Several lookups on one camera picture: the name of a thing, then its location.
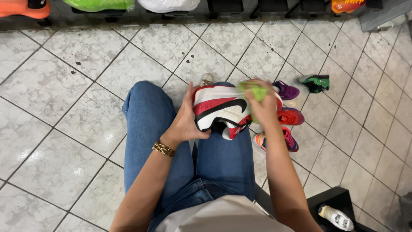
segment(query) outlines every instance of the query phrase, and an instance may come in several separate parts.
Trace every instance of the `black and green sneaker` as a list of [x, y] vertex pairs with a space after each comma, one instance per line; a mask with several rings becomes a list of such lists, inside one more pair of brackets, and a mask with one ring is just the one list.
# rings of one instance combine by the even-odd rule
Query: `black and green sneaker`
[[298, 78], [298, 81], [309, 88], [309, 92], [319, 93], [329, 90], [329, 75], [306, 75]]

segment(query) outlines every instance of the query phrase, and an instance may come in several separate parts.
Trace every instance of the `plastic wrap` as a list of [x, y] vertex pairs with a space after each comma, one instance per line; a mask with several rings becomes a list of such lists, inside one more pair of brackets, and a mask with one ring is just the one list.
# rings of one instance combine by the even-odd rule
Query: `plastic wrap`
[[200, 0], [138, 0], [138, 2], [149, 11], [167, 13], [194, 10]]
[[97, 12], [106, 9], [134, 9], [134, 0], [63, 0], [70, 6], [86, 11]]

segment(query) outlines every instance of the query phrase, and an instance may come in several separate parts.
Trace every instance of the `black swoosh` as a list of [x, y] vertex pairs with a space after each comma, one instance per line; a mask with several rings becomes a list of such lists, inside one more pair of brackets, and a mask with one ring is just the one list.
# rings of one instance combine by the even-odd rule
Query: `black swoosh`
[[228, 108], [228, 107], [232, 107], [232, 106], [240, 106], [242, 107], [242, 113], [246, 110], [248, 103], [245, 101], [245, 99], [242, 98], [238, 98], [232, 101], [228, 101], [225, 103], [222, 103], [218, 106], [215, 106], [213, 108], [210, 108], [208, 110], [205, 110], [204, 112], [202, 112], [201, 114], [199, 114], [194, 121], [197, 123], [197, 121], [199, 121], [200, 119], [202, 119], [204, 116], [209, 115], [215, 111], [224, 109], [224, 108]]

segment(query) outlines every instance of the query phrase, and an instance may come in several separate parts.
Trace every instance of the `jeans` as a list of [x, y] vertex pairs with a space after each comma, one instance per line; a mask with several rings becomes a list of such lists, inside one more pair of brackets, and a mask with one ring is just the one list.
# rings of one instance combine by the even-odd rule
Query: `jeans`
[[[218, 85], [231, 85], [218, 82]], [[130, 89], [122, 111], [127, 119], [124, 157], [124, 187], [127, 192], [152, 152], [156, 140], [169, 128], [176, 111], [171, 98], [148, 81]], [[211, 133], [199, 140], [197, 163], [193, 162], [189, 142], [176, 150], [163, 192], [156, 205], [148, 231], [170, 213], [196, 206], [224, 195], [243, 195], [253, 201], [255, 173], [248, 130], [233, 140]]]

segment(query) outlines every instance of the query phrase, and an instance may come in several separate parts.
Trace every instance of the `left hand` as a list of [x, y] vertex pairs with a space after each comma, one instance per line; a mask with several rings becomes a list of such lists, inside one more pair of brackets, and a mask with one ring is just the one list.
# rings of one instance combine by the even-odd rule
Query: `left hand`
[[171, 149], [175, 150], [183, 141], [209, 138], [211, 130], [206, 132], [199, 131], [193, 119], [192, 95], [197, 88], [199, 86], [193, 87], [193, 83], [189, 82], [189, 87], [175, 120], [160, 137], [160, 142]]

